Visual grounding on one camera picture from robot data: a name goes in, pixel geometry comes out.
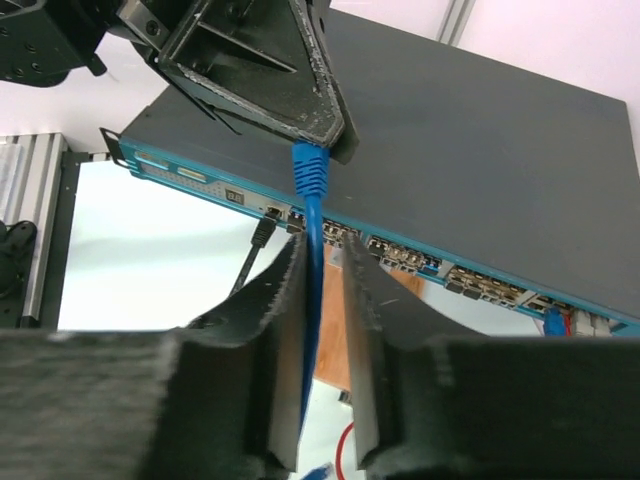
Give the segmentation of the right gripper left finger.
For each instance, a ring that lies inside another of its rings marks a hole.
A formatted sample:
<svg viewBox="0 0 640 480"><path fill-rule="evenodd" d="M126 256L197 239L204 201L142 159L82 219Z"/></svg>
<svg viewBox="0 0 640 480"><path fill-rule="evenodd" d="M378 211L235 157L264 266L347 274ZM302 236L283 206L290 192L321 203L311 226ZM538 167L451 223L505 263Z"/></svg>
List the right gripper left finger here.
<svg viewBox="0 0 640 480"><path fill-rule="evenodd" d="M302 415L307 240L190 328L1 334L5 479L284 479Z"/></svg>

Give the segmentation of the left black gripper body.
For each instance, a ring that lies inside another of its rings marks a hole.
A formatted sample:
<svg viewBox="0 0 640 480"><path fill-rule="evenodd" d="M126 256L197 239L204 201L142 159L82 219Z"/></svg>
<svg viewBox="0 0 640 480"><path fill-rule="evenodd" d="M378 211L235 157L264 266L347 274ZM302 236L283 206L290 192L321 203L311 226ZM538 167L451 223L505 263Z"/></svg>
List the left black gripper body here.
<svg viewBox="0 0 640 480"><path fill-rule="evenodd" d="M1 78L47 88L75 69L106 73L97 48L114 35L130 41L159 75L164 43L194 1L4 1Z"/></svg>

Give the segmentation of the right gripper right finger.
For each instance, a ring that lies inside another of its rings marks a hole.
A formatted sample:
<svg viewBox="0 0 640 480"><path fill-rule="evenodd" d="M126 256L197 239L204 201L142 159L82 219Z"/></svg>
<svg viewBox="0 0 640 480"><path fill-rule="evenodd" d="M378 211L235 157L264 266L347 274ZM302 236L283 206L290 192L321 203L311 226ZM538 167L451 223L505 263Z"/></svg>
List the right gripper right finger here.
<svg viewBox="0 0 640 480"><path fill-rule="evenodd" d="M370 479L635 479L639 343L492 337L443 315L346 235L357 463Z"/></svg>

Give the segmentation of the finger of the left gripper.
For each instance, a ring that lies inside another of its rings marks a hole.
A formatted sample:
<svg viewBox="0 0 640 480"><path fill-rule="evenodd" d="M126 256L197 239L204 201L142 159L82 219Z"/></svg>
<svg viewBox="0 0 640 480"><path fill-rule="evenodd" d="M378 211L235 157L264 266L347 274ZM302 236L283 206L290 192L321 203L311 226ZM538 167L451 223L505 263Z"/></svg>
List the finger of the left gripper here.
<svg viewBox="0 0 640 480"><path fill-rule="evenodd" d="M194 1L158 67L235 132L331 147L345 130L337 82L311 1Z"/></svg>
<svg viewBox="0 0 640 480"><path fill-rule="evenodd" d="M354 156L360 139L351 111L334 75L329 76L329 107L329 157L346 165Z"/></svg>

